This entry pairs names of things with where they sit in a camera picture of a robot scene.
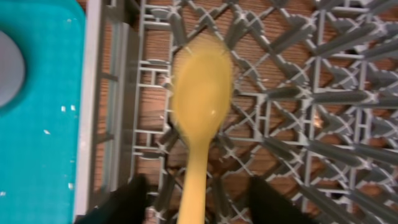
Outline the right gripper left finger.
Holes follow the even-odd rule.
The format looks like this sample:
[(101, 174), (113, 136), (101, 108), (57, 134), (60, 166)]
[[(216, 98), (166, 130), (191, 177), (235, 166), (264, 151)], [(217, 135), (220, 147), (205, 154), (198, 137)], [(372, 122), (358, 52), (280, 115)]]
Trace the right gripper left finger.
[(75, 221), (76, 224), (142, 224), (146, 217), (149, 184), (143, 174), (114, 191), (100, 207)]

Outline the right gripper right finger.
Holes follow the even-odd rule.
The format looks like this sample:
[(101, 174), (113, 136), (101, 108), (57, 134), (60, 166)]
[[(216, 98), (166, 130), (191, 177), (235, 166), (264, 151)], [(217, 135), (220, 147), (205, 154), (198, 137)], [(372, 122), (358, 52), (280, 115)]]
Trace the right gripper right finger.
[(250, 178), (248, 208), (253, 224), (317, 224), (259, 176)]

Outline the yellow plastic spoon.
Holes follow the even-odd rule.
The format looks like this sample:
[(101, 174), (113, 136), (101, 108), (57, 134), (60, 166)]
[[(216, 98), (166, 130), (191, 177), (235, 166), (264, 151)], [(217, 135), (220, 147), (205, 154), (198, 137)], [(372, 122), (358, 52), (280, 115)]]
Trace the yellow plastic spoon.
[(173, 63), (172, 117), (189, 152), (177, 224), (204, 224), (210, 142), (229, 112), (233, 64), (213, 36), (189, 42)]

